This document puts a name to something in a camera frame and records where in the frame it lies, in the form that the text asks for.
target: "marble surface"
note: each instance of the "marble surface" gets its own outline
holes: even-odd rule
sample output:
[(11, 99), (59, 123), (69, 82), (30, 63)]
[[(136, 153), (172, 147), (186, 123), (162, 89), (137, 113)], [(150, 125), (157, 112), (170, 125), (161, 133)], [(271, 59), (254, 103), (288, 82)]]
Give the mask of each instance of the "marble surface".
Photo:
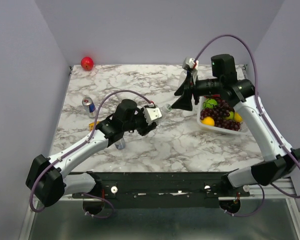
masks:
[[(134, 90), (157, 106), (172, 104), (177, 97), (180, 65), (97, 65), (92, 71), (74, 66), (63, 109), (54, 137), (52, 154), (74, 144), (89, 133), (89, 118), (81, 104), (89, 96), (94, 104), (115, 90)], [(238, 78), (244, 75), (237, 67)], [(212, 78), (211, 67), (201, 65), (199, 79)], [(122, 99), (145, 105), (131, 93), (109, 99), (99, 119), (113, 113)], [(147, 136), (125, 133), (126, 147), (114, 145), (80, 164), (75, 171), (97, 172), (219, 172), (251, 166), (262, 160), (260, 149), (251, 134), (221, 135), (201, 130), (196, 122), (197, 106), (192, 112), (173, 110), (157, 129)]]

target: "red bull can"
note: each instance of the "red bull can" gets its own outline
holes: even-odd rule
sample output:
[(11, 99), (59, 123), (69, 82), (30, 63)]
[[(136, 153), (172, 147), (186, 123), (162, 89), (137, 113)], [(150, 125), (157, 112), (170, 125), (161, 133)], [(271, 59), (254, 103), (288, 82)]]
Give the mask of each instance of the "red bull can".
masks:
[(96, 106), (95, 106), (94, 102), (92, 101), (92, 99), (88, 96), (84, 97), (82, 99), (82, 105), (84, 107), (84, 110), (88, 114), (89, 118), (94, 119), (96, 117), (97, 110), (96, 110)]

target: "lemon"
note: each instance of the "lemon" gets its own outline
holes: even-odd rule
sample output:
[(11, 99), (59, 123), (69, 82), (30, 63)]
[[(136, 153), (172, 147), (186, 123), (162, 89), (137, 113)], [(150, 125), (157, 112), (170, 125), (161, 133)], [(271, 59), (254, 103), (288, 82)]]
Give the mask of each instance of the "lemon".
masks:
[(215, 120), (212, 117), (207, 116), (203, 120), (201, 120), (201, 123), (203, 123), (205, 125), (209, 125), (209, 126), (214, 126)]
[(233, 120), (235, 120), (237, 123), (241, 123), (242, 122), (242, 117), (239, 115), (239, 113), (235, 112)]

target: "red apple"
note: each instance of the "red apple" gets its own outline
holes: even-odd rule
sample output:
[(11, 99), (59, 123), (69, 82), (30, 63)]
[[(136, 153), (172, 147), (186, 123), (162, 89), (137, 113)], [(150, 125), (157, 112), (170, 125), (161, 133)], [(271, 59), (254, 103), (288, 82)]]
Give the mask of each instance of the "red apple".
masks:
[(86, 71), (91, 71), (94, 67), (94, 61), (91, 59), (91, 57), (85, 56), (81, 60), (81, 67)]

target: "fruit bowl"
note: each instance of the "fruit bowl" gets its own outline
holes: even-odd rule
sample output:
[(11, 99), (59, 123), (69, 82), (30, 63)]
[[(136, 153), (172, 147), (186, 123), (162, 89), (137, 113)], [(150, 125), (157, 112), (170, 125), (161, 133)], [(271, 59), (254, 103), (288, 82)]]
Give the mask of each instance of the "fruit bowl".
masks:
[(246, 135), (246, 134), (248, 134), (249, 129), (244, 122), (242, 122), (240, 124), (240, 127), (238, 130), (230, 130), (230, 129), (225, 129), (222, 127), (210, 126), (207, 124), (203, 124), (201, 122), (200, 117), (201, 117), (201, 111), (203, 109), (203, 104), (204, 104), (205, 100), (206, 100), (205, 97), (200, 97), (200, 102), (199, 102), (197, 114), (196, 114), (196, 121), (203, 130), (209, 131), (209, 132), (220, 133), (220, 134), (228, 134), (228, 135)]

